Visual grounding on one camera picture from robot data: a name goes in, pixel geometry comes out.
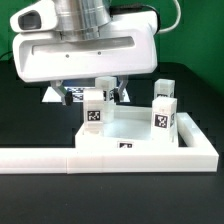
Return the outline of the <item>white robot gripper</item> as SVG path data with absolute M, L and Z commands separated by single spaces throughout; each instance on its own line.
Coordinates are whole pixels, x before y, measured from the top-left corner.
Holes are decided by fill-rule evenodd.
M 51 81 L 62 104 L 73 103 L 61 80 L 123 75 L 113 89 L 124 100 L 128 76 L 157 67 L 154 10 L 110 13 L 108 0 L 39 0 L 10 18 L 13 55 L 26 82 Z

